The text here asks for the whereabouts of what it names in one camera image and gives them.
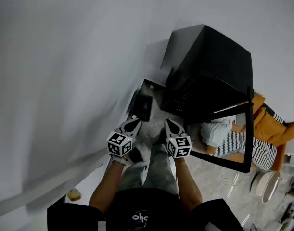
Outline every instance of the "white wall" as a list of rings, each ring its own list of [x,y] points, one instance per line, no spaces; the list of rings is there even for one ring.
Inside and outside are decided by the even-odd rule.
[[[0,0],[0,215],[11,217],[0,230],[87,176],[145,72],[159,68],[180,2]]]
[[[294,0],[183,0],[175,29],[206,24],[252,54],[254,88],[294,121]]]
[[[171,31],[196,24],[250,51],[254,88],[294,121],[294,0],[0,0],[0,201],[104,147]]]

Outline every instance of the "white cloth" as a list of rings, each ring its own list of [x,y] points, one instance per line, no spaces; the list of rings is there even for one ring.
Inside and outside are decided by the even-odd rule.
[[[212,120],[210,123],[202,123],[200,133],[203,137],[203,142],[212,147],[219,147],[223,144],[227,134],[232,129],[232,122],[236,116],[228,116]]]

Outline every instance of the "fiducial marker cube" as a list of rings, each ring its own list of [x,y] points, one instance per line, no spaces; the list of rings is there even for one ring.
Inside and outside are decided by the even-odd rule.
[[[192,142],[190,136],[167,138],[167,150],[174,158],[188,156],[191,149]]]
[[[133,149],[133,139],[120,133],[112,131],[106,141],[109,154],[121,157]]]

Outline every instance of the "orange cushion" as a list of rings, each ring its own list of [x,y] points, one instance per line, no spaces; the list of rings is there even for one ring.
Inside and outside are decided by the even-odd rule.
[[[273,144],[285,131],[286,127],[283,124],[277,122],[268,112],[265,112],[254,127],[254,136],[261,141]]]
[[[265,107],[258,109],[258,111],[255,113],[255,119],[253,122],[254,126],[256,126],[258,124],[258,122],[263,118],[263,116],[266,113],[266,110],[267,109]]]
[[[294,139],[294,122],[286,127],[286,131],[279,137],[272,137],[268,143],[273,144],[275,147],[286,144],[288,141]]]
[[[254,98],[252,99],[252,102],[254,103],[253,114],[257,112],[257,110],[263,105],[265,100],[266,100],[266,98],[264,98],[258,94],[254,95]]]

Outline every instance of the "leg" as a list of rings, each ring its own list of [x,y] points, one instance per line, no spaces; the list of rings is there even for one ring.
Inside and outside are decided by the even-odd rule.
[[[178,195],[178,187],[171,169],[168,152],[163,144],[152,148],[150,165],[143,187],[158,188]]]
[[[145,162],[137,162],[128,167],[122,175],[119,191],[139,188],[142,185],[142,172],[145,166]]]

